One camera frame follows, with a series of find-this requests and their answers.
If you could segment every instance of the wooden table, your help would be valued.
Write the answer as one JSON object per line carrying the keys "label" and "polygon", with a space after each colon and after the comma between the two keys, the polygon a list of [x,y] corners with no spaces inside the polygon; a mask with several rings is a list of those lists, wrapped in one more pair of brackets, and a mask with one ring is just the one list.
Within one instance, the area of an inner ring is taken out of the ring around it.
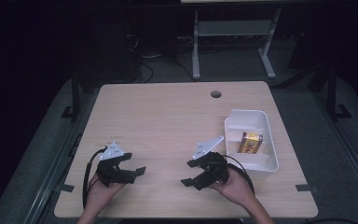
{"label": "wooden table", "polygon": [[[213,98],[211,91],[220,91]],[[278,171],[255,180],[256,197],[273,217],[315,217],[318,213],[281,116],[264,82],[195,82],[170,84],[105,85],[81,139],[65,185],[55,208],[57,217],[79,217],[86,164],[98,149],[118,142],[132,159],[121,169],[146,166],[134,184],[124,188],[100,217],[248,217],[239,206],[212,189],[186,188],[181,182],[193,178],[200,168],[186,164],[196,144],[224,135],[224,120],[231,109],[264,111],[269,120]],[[213,151],[225,153],[224,142]],[[94,160],[94,173],[98,158]]]}

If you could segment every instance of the white tray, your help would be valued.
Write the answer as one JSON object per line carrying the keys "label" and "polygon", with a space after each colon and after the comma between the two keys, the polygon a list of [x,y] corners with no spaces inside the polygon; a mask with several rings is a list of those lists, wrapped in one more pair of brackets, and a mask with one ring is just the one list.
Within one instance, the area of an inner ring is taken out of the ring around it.
{"label": "white tray", "polygon": [[[263,134],[263,142],[257,153],[238,153],[243,133]],[[279,163],[269,130],[269,120],[263,111],[231,110],[225,120],[225,135],[227,155],[239,161],[252,179],[265,179],[278,170]],[[227,161],[240,167],[231,158],[227,158]]]}

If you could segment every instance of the yellow box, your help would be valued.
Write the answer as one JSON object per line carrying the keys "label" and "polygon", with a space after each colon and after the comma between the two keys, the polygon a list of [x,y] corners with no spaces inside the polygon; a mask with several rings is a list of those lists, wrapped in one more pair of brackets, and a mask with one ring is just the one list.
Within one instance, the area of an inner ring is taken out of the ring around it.
{"label": "yellow box", "polygon": [[243,133],[239,153],[255,154],[263,142],[263,135],[256,133]]}

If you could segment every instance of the metal frame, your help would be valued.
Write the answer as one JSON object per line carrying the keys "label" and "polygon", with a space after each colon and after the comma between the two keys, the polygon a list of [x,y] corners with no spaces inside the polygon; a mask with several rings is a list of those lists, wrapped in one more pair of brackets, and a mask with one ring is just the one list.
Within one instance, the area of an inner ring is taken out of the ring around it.
{"label": "metal frame", "polygon": [[194,18],[194,46],[193,46],[193,78],[200,79],[199,36],[217,35],[266,35],[267,41],[259,49],[261,61],[264,64],[268,78],[275,78],[275,72],[269,62],[269,46],[275,34],[275,29],[281,9],[275,10],[272,20],[264,21],[199,21],[199,12],[195,11]]}
{"label": "metal frame", "polygon": [[27,217],[23,223],[38,222],[38,219],[43,214],[44,207],[47,205],[49,198],[53,194],[54,189],[58,184],[58,177],[65,171],[68,162],[72,162],[70,158],[68,158],[68,155],[73,153],[72,145],[79,141],[79,134],[74,133],[83,133],[87,122],[84,123],[80,121],[88,119],[89,116],[89,114],[85,114],[84,112],[82,113],[80,108],[89,104],[93,104],[93,101],[91,100],[90,96],[85,95],[82,100],[82,106],[79,104],[79,113],[76,115],[77,120],[71,122],[71,125],[68,127],[66,136],[61,142],[59,153],[55,156],[53,162],[51,163],[51,166],[47,171],[40,189],[36,193],[34,202],[28,211]]}
{"label": "metal frame", "polygon": [[318,103],[319,107],[324,111],[324,118],[327,123],[330,125],[332,130],[334,131],[337,139],[340,141],[344,151],[346,152],[348,159],[350,160],[351,167],[358,177],[358,154],[356,152],[356,148],[353,147],[352,143],[349,141],[348,137],[339,126],[337,121],[332,118],[331,112],[325,110],[324,104],[326,103],[319,92],[314,93],[315,102]]}

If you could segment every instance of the hand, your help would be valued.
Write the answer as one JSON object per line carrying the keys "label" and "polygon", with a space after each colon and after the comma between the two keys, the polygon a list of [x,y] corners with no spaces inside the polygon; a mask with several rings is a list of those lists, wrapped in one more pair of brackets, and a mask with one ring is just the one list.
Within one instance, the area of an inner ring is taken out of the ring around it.
{"label": "hand", "polygon": [[98,176],[95,174],[89,182],[90,189],[86,208],[77,223],[93,223],[98,214],[100,214],[110,201],[112,201],[112,198],[125,186],[126,184],[111,183],[109,187],[107,187],[98,180]]}
{"label": "hand", "polygon": [[253,194],[248,182],[237,171],[227,168],[228,181],[215,182],[210,188],[215,189],[232,203],[242,206],[255,221],[255,223],[273,223],[272,218],[260,201]]}

